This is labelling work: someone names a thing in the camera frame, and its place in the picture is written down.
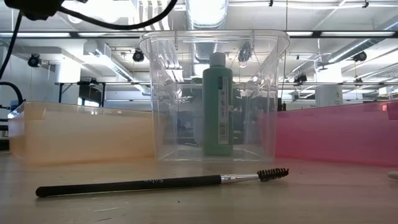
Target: black brush handle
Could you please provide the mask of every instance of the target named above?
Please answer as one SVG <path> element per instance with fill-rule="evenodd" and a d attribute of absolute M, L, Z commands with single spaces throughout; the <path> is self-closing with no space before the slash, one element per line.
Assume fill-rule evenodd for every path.
<path fill-rule="evenodd" d="M 221 183 L 220 175 L 208 175 L 201 177 L 180 177 L 170 179 L 139 180 L 130 182 L 117 182 L 107 184 L 81 184 L 39 187 L 36 190 L 38 197 L 57 195 L 84 194 L 96 192 L 117 192 L 127 190 L 169 189 L 176 187 L 197 187 L 205 185 L 217 185 Z"/>

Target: wooden table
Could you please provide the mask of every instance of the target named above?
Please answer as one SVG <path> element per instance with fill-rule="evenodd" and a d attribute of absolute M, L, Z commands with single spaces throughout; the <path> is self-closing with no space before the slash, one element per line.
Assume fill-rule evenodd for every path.
<path fill-rule="evenodd" d="M 188 175 L 253 173 L 288 167 L 290 175 L 192 189 L 37 198 L 41 185 L 85 184 Z M 398 181 L 391 168 L 280 159 L 275 164 L 156 163 L 21 166 L 0 154 L 0 223 L 398 223 Z"/>

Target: clear plastic container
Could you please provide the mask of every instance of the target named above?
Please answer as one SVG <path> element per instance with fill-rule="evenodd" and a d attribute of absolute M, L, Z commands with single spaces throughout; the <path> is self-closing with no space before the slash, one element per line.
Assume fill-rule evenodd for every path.
<path fill-rule="evenodd" d="M 277 30 L 152 32 L 150 60 L 155 156 L 161 161 L 273 161 L 279 59 L 289 36 Z M 206 156 L 201 76 L 213 52 L 233 71 L 233 153 Z"/>
<path fill-rule="evenodd" d="M 10 115 L 10 151 L 26 164 L 154 156 L 149 112 L 26 101 Z"/>

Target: brush bristles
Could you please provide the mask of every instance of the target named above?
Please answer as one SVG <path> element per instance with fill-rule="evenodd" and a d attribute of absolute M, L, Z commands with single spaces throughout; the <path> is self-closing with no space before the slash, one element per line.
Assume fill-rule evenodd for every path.
<path fill-rule="evenodd" d="M 269 169 L 269 170 L 260 170 L 257 172 L 261 182 L 267 182 L 270 180 L 276 180 L 282 177 L 285 177 L 289 174 L 289 169 L 285 168 L 276 168 L 276 169 Z"/>

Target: bottle label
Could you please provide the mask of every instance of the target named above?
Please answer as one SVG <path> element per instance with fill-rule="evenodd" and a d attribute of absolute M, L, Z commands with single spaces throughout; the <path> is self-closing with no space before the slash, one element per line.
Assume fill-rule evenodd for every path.
<path fill-rule="evenodd" d="M 218 77 L 218 144 L 229 144 L 228 103 L 228 78 Z"/>

